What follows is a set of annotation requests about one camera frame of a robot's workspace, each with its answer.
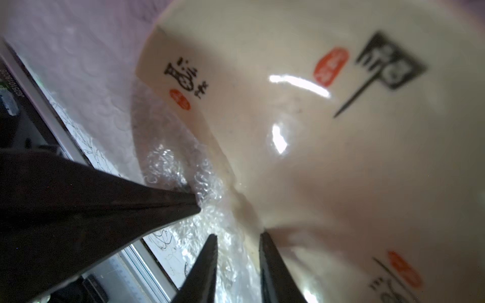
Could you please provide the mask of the clear bubble wrap sheet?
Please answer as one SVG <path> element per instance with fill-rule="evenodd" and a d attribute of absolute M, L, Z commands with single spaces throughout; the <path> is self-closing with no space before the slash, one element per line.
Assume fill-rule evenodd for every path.
<path fill-rule="evenodd" d="M 2 1 L 1 33 L 94 167 L 196 194 L 202 212 L 147 237 L 177 287 L 206 238 L 219 240 L 215 300 L 260 302 L 229 193 L 206 147 L 135 74 L 168 1 Z"/>

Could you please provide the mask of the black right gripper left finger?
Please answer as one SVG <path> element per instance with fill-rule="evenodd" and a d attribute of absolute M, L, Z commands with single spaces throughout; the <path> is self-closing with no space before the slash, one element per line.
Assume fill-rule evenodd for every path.
<path fill-rule="evenodd" d="M 211 234 L 208 236 L 202 247 L 202 250 L 186 277 L 184 284 L 171 302 L 215 302 L 217 258 L 217 236 Z"/>

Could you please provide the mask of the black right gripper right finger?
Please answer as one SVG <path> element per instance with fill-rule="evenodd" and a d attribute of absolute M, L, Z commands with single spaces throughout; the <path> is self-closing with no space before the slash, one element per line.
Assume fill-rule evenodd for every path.
<path fill-rule="evenodd" d="M 260 235 L 259 260 L 263 303 L 306 302 L 268 232 Z"/>

